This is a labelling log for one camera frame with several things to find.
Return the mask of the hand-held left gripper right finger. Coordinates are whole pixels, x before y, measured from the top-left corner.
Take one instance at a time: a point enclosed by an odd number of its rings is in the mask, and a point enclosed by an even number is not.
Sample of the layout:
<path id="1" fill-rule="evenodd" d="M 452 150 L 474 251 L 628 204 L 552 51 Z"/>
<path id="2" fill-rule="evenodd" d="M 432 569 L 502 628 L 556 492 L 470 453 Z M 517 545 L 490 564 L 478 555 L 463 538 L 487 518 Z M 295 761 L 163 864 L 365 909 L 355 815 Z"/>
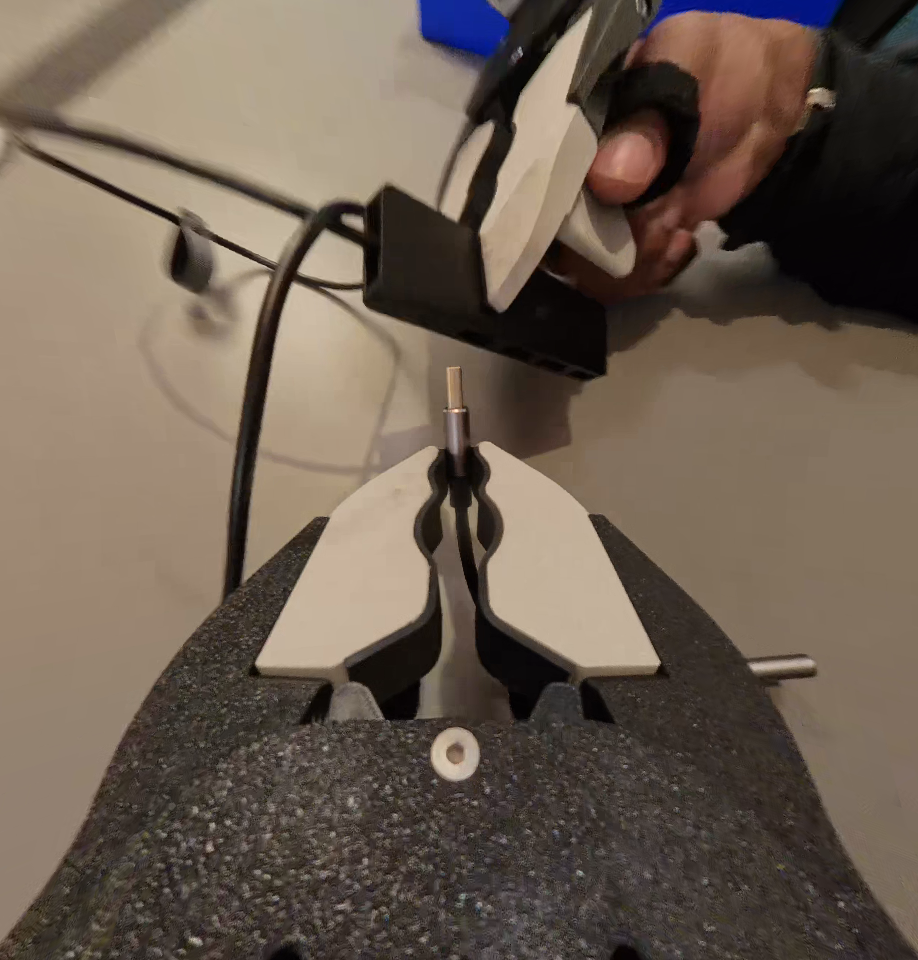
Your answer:
<path id="1" fill-rule="evenodd" d="M 476 649 L 515 698 L 550 683 L 652 677 L 660 658 L 590 513 L 495 443 L 470 452 L 477 502 Z"/>

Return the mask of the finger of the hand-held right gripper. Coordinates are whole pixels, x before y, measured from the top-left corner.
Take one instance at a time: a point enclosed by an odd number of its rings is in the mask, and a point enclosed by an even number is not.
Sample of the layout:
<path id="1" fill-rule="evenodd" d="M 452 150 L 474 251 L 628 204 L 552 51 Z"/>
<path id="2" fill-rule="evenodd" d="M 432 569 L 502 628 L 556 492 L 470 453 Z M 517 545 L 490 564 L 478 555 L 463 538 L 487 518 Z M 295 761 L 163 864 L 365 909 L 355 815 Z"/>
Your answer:
<path id="1" fill-rule="evenodd" d="M 604 251 L 597 222 L 581 199 L 597 152 L 597 136 L 568 99 L 592 18 L 587 10 L 543 58 L 518 96 L 511 147 L 479 228 L 486 296 L 508 310 L 565 230 L 565 241 L 587 258 Z"/>
<path id="2" fill-rule="evenodd" d="M 513 136 L 513 124 L 500 119 L 465 125 L 441 175 L 437 209 L 444 216 L 473 230 L 481 228 Z"/>

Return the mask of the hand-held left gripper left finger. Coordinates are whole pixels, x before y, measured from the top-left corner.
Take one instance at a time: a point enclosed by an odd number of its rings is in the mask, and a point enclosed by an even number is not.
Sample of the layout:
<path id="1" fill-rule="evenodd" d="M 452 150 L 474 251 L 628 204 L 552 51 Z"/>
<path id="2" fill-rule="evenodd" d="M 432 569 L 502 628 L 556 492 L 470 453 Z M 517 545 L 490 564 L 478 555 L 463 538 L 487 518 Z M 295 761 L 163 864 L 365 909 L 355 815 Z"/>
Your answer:
<path id="1" fill-rule="evenodd" d="M 432 671 L 445 453 L 425 447 L 333 511 L 255 662 L 263 677 L 357 682 L 394 698 Z"/>

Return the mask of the slim black USB hub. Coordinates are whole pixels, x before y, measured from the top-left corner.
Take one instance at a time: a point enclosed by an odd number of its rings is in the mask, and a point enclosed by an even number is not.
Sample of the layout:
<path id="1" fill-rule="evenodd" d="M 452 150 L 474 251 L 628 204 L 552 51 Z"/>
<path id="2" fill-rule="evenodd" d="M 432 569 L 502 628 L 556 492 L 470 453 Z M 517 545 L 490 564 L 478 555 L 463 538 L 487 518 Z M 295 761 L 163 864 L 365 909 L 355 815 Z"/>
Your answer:
<path id="1" fill-rule="evenodd" d="M 595 300 L 538 270 L 495 311 L 473 230 L 394 186 L 369 201 L 365 226 L 370 310 L 575 380 L 606 374 L 607 316 Z"/>

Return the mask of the blue bin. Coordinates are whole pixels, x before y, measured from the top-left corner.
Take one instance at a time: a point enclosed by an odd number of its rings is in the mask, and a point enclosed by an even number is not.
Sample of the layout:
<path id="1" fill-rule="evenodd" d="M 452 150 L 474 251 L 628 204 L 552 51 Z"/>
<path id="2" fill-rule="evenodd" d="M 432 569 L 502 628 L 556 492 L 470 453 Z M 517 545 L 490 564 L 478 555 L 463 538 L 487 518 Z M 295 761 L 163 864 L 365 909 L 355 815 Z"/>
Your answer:
<path id="1" fill-rule="evenodd" d="M 656 22 L 698 11 L 825 27 L 842 4 L 842 1 L 662 1 Z M 487 1 L 418 1 L 417 11 L 420 33 L 426 41 L 482 57 L 495 51 L 509 29 L 508 20 Z"/>

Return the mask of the black braided cable grey plug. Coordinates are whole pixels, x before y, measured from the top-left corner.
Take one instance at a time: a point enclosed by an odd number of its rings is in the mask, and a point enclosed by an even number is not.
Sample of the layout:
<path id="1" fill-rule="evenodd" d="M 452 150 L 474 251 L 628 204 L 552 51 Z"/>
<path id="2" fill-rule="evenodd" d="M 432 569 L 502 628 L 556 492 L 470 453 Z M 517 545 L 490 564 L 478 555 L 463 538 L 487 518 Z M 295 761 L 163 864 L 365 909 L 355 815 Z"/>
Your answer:
<path id="1" fill-rule="evenodd" d="M 455 515 L 455 536 L 465 584 L 474 608 L 481 609 L 480 581 L 474 537 L 469 521 L 472 491 L 468 480 L 470 450 L 469 417 L 465 404 L 463 372 L 450 366 L 445 372 L 445 407 L 443 409 L 445 449 L 449 460 L 449 496 Z M 746 666 L 761 684 L 777 687 L 784 681 L 811 679 L 818 675 L 818 666 L 809 655 L 776 655 L 748 658 Z"/>

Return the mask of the person's right forearm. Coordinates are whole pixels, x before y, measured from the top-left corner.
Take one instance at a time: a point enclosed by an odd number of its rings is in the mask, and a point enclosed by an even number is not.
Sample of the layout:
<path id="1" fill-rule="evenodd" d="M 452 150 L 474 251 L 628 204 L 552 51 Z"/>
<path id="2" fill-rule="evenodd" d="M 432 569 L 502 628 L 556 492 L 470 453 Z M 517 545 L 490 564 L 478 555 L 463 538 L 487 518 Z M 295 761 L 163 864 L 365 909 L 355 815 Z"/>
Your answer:
<path id="1" fill-rule="evenodd" d="M 828 303 L 918 328 L 918 2 L 870 9 L 863 44 L 853 14 L 821 33 L 801 129 L 719 226 Z"/>

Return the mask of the person's right hand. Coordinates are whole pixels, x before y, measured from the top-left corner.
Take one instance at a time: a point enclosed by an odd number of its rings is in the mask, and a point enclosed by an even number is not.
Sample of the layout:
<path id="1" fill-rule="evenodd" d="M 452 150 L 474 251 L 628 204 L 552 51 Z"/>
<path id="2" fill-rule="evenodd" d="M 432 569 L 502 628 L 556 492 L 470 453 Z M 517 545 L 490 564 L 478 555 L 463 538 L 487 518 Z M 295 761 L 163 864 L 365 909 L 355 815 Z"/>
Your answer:
<path id="1" fill-rule="evenodd" d="M 747 198 L 798 130 L 819 46 L 817 30 L 791 21 L 704 11 L 674 15 L 634 42 L 626 67 L 669 63 L 697 81 L 700 126 L 690 163 L 664 196 L 631 210 L 666 162 L 670 135 L 651 109 L 621 121 L 587 185 L 601 204 L 627 210 L 633 270 L 615 279 L 560 246 L 549 257 L 552 271 L 607 306 L 670 283 L 696 255 L 700 225 Z"/>

